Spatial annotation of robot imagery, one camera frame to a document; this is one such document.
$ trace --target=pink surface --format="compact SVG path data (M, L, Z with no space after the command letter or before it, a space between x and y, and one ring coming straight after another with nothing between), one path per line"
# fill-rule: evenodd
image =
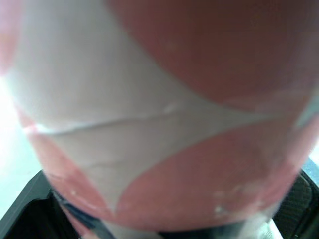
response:
M313 0L107 2L160 65L214 101L290 112L317 80Z

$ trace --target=crease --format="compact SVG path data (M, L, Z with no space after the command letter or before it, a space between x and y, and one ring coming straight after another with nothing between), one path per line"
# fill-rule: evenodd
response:
M106 119L100 122L87 122L87 123L74 123L72 126L66 126L61 128L48 128L42 124L35 124L33 127L36 130L32 132L44 134L44 135L64 135L69 133L78 132L81 130L93 129L93 128L100 128L100 127L112 127L112 126L119 126L129 123L138 123L144 121L153 121L159 120L162 118L170 117L177 114L182 113L193 113L195 114L198 111L204 112L212 112L216 110L216 108L224 109L226 114L233 113L233 114L246 114L247 117L255 117L258 120L269 120L273 119L278 116L278 114L266 114L266 113L255 113L255 112L242 112L240 109L233 109L229 108L225 105L210 105L210 104L193 104L190 105L189 102L187 104L169 104L164 107L158 113L149 113L149 114L139 114L135 116L122 116L114 119Z

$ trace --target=pink patch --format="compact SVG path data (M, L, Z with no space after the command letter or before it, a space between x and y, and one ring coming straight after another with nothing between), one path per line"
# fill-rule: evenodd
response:
M182 231L238 222L272 206L300 169L287 154L292 122L235 129L170 157L128 187L115 222L139 230ZM299 165L308 152L298 158ZM227 213L216 214L219 207Z
M107 2L160 65L211 100L290 112L317 80L318 57L303 45L312 35L299 29L314 22L307 1Z
M21 0L0 0L0 75L9 68L15 50Z

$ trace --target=black object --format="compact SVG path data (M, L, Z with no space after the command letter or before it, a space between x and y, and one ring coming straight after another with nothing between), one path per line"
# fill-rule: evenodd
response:
M79 236L51 194L30 202L4 239L78 239Z
M319 234L312 229L318 215L319 188L302 172L274 216L274 222L284 239L319 238Z

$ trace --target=white patch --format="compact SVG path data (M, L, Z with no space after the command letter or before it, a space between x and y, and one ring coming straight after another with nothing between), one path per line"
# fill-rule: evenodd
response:
M162 237L155 232L142 232L107 222L103 223L116 239L162 239Z

